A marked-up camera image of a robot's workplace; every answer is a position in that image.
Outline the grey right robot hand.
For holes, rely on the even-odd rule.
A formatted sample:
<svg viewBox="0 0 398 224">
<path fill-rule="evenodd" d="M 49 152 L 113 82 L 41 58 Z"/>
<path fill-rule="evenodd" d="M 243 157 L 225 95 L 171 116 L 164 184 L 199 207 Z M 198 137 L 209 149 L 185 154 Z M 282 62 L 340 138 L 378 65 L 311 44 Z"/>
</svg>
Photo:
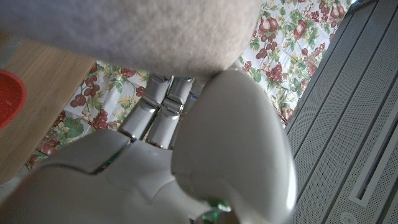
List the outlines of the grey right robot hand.
<svg viewBox="0 0 398 224">
<path fill-rule="evenodd" d="M 2 223 L 287 223 L 297 181 L 285 131 L 252 78 L 210 80 L 175 146 L 134 139 L 135 121 L 56 152 L 1 205 Z"/>
</svg>

